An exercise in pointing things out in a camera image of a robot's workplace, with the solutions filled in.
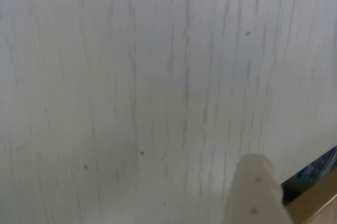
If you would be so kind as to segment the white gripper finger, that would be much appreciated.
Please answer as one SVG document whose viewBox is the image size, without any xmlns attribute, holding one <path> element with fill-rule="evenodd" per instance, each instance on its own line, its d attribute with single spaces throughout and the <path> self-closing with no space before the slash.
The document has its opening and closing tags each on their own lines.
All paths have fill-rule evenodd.
<svg viewBox="0 0 337 224">
<path fill-rule="evenodd" d="M 224 223 L 292 223 L 283 206 L 283 189 L 263 154 L 240 157 L 224 208 Z"/>
</svg>

